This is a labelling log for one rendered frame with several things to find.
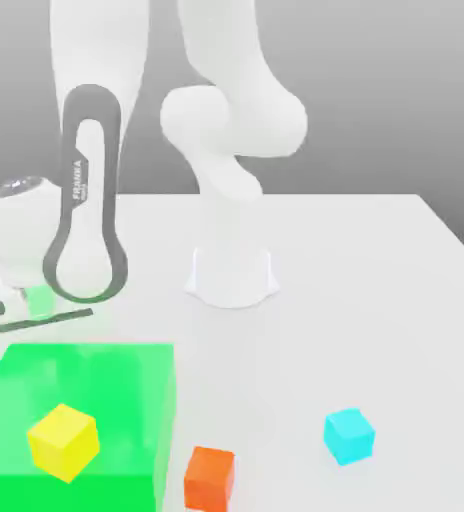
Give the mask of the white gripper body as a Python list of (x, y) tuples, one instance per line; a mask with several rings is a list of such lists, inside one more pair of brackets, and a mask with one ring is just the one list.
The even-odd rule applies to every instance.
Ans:
[(0, 341), (36, 340), (42, 337), (49, 338), (53, 333), (76, 321), (92, 318), (92, 308), (82, 308), (62, 311), (54, 315), (35, 318), (13, 320), (0, 323)]

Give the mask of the small yellow cube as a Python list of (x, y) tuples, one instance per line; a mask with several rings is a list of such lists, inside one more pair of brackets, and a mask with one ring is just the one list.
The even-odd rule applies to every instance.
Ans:
[(100, 451), (94, 417), (60, 403), (28, 432), (34, 465), (71, 483)]

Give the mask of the small orange cube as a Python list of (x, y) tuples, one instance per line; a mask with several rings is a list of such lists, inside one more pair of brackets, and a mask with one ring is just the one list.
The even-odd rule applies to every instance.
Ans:
[(184, 505), (199, 512), (228, 512), (235, 454), (196, 446), (184, 475)]

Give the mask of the small cyan cube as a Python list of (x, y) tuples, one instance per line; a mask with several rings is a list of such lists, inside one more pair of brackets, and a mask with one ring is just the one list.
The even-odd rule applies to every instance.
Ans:
[(340, 466), (372, 456), (376, 431), (358, 408), (326, 416), (323, 441)]

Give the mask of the large green box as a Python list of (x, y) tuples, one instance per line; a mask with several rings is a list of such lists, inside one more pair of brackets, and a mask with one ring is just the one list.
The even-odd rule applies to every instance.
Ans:
[[(27, 433), (59, 404), (96, 420), (99, 454), (70, 483)], [(0, 360), (0, 512), (163, 512), (176, 410), (164, 344), (12, 344)]]

